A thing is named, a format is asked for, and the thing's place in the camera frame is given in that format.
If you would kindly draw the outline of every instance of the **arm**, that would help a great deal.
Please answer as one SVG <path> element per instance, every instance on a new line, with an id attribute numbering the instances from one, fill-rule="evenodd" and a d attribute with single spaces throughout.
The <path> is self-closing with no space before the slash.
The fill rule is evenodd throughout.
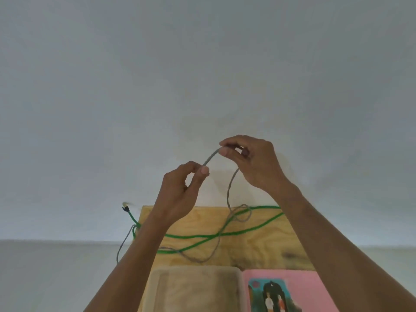
<path id="1" fill-rule="evenodd" d="M 273 144 L 249 136 L 220 142 L 246 180 L 282 208 L 340 312 L 416 311 L 416 298 L 325 219 L 280 168 Z M 243 156 L 224 147 L 239 145 Z"/>
<path id="2" fill-rule="evenodd" d="M 188 174 L 195 173 L 189 187 Z M 165 174 L 155 205 L 118 265 L 84 312 L 137 312 L 156 252 L 168 228 L 195 205 L 208 167 L 188 162 Z"/>

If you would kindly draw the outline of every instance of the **left hand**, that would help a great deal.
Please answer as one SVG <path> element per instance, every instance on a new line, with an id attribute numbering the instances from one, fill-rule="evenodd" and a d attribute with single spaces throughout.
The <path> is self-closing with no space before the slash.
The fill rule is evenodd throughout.
<path id="1" fill-rule="evenodd" d="M 185 180 L 190 173 L 195 173 L 189 187 Z M 209 175 L 209 168 L 189 161 L 177 169 L 166 173 L 149 216 L 161 225 L 170 227 L 177 220 L 186 216 L 194 207 L 198 191 Z"/>

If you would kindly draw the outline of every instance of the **green rope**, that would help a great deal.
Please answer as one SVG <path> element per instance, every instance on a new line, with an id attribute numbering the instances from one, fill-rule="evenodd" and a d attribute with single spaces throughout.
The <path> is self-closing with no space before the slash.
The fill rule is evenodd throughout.
<path id="1" fill-rule="evenodd" d="M 250 209 L 251 210 L 255 210 L 255 209 L 280 209 L 280 207 L 278 207 L 278 206 L 256 206 L 256 207 L 250 207 Z M 220 233 L 226 228 L 226 226 L 233 220 L 233 218 L 235 216 L 242 215 L 243 213 L 249 212 L 250 209 L 243 209 L 243 210 L 240 210 L 240 211 L 236 212 L 232 217 L 230 217 L 226 221 L 226 223 L 223 225 L 223 227 L 216 234 L 197 234 L 197 235 L 194 235 L 194 236 L 176 236 L 174 234 L 165 234 L 166 237 L 172 237 L 174 239 L 185 240 L 185 239 L 193 239 L 193 238 L 199 237 L 199 238 L 205 238 L 205 240 L 202 240 L 202 241 L 194 243 L 190 246 L 181 248 L 180 250 L 177 250 L 177 251 L 174 251 L 174 250 L 158 250 L 157 252 L 158 252 L 158 254 L 176 254 L 178 251 L 179 252 L 184 252 L 186 250 L 190 250 L 191 248 L 197 247 L 198 245 L 201 245 L 205 242 L 208 242 L 208 241 L 218 237 L 220 235 Z M 133 215 L 130 211 L 127 211 L 127 212 L 129 214 L 130 218 L 132 218 L 132 220 L 136 224 L 136 227 L 134 227 L 133 230 L 132 230 L 133 238 L 136 238 L 136 228 L 140 229 L 141 224 L 138 223 L 136 221 L 136 219 L 134 219 L 134 217 L 133 217 Z M 244 230 L 240 230 L 240 231 L 234 231 L 234 232 L 222 232 L 221 236 L 239 236 L 241 234 L 244 234 L 244 233 L 247 233 L 247 232 L 250 232 L 250 231 L 258 230 L 258 229 L 262 228 L 263 226 L 267 225 L 268 223 L 272 222 L 273 220 L 277 219 L 278 217 L 280 217 L 282 215 L 284 215 L 283 212 L 271 217 L 270 219 L 264 221 L 263 223 L 261 223 L 259 225 L 256 225 L 254 227 L 250 227 L 248 229 L 244 229 Z"/>

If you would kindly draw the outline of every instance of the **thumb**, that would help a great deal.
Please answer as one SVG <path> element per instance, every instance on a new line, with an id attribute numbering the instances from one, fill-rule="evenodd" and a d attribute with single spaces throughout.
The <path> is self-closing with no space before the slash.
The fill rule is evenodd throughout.
<path id="1" fill-rule="evenodd" d="M 207 166 L 202 166 L 201 168 L 199 168 L 194 174 L 187 191 L 198 195 L 198 191 L 208 175 L 209 168 Z"/>
<path id="2" fill-rule="evenodd" d="M 230 160 L 234 161 L 237 166 L 240 168 L 242 168 L 242 166 L 244 164 L 246 164 L 247 160 L 245 157 L 243 157 L 241 155 L 241 153 L 239 153 L 238 151 L 236 151 L 235 149 L 229 148 L 229 147 L 222 147 L 219 151 L 219 154 L 221 154 L 222 156 L 229 158 Z"/>

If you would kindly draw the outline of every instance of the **table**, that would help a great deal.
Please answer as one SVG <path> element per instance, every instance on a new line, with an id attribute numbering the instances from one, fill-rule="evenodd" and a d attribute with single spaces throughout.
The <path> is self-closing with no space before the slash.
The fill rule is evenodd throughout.
<path id="1" fill-rule="evenodd" d="M 143 206 L 139 222 L 143 223 L 152 206 Z M 224 232 L 240 231 L 259 225 L 280 213 L 277 209 L 253 210 L 251 219 L 245 223 L 232 221 Z M 224 207 L 195 207 L 186 217 L 176 222 L 168 233 L 175 235 L 215 234 L 223 225 L 229 210 Z M 200 241 L 200 238 L 179 240 L 165 237 L 162 246 L 176 249 Z M 197 258 L 208 257 L 217 240 L 213 239 L 186 251 Z M 199 265 L 179 254 L 157 254 L 152 270 L 161 266 Z M 245 269 L 291 269 L 315 270 L 293 231 L 286 216 L 281 216 L 264 227 L 239 236 L 221 237 L 214 256 L 203 265 L 234 266 Z"/>

